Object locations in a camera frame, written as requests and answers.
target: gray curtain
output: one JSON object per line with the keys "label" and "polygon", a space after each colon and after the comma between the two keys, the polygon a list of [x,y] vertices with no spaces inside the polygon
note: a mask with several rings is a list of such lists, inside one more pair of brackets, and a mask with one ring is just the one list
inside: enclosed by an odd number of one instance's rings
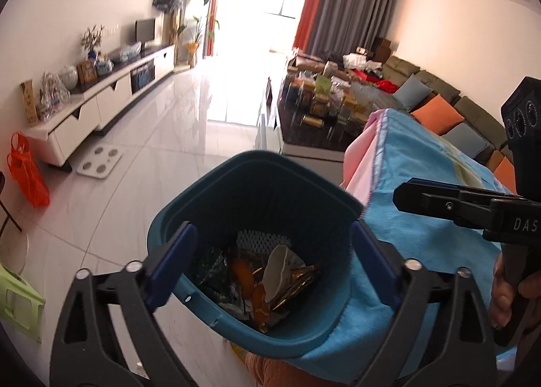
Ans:
{"label": "gray curtain", "polygon": [[308,54],[355,52],[370,49],[376,37],[387,33],[395,0],[321,0]]}

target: tiled floor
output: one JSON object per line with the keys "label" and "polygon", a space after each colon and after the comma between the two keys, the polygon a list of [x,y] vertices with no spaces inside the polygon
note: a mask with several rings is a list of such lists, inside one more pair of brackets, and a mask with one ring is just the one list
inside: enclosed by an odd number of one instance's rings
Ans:
{"label": "tiled floor", "polygon": [[[106,180],[42,169],[50,206],[36,210],[25,204],[17,215],[30,239],[22,275],[46,299],[42,343],[8,323],[4,327],[46,384],[56,322],[75,272],[81,267],[111,272],[146,257],[146,235],[156,213],[228,157],[254,147],[267,77],[283,68],[280,57],[269,59],[269,65],[250,72],[238,64],[209,59],[161,83],[105,138],[91,136],[70,159],[76,168],[100,141],[121,146],[124,155]],[[8,266],[20,268],[24,249],[18,237],[3,236],[0,253]],[[113,314],[134,371],[139,359],[120,311]],[[174,296],[156,318],[200,386],[255,385],[224,339]]]}

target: blue trash can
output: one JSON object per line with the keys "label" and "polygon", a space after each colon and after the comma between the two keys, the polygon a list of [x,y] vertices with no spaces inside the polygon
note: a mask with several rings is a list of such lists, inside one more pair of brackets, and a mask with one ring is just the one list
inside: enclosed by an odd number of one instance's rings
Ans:
{"label": "blue trash can", "polygon": [[325,341],[350,298],[349,230],[361,212],[359,201],[311,170],[274,153],[246,152],[202,177],[156,215],[148,251],[166,243],[183,221],[197,228],[197,248],[234,244],[246,229],[288,237],[305,263],[322,269],[291,302],[289,316],[267,334],[230,316],[185,275],[174,294],[240,347],[268,358],[298,358]]}

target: brown pants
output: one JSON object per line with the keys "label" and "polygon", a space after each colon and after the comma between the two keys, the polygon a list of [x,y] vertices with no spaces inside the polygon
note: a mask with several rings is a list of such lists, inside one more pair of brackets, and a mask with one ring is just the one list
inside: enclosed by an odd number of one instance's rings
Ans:
{"label": "brown pants", "polygon": [[279,359],[246,356],[246,367],[263,387],[344,387],[345,384],[322,380]]}

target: green plastic stool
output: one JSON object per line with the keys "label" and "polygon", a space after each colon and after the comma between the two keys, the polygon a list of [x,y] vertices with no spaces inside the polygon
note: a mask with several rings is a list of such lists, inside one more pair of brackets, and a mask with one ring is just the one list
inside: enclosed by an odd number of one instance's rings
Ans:
{"label": "green plastic stool", "polygon": [[[11,291],[30,302],[30,325],[22,324],[15,317],[14,307],[7,299],[7,292]],[[40,319],[45,299],[39,295],[28,282],[17,274],[9,271],[0,264],[0,318],[10,320],[19,331],[41,343],[40,337]]]}

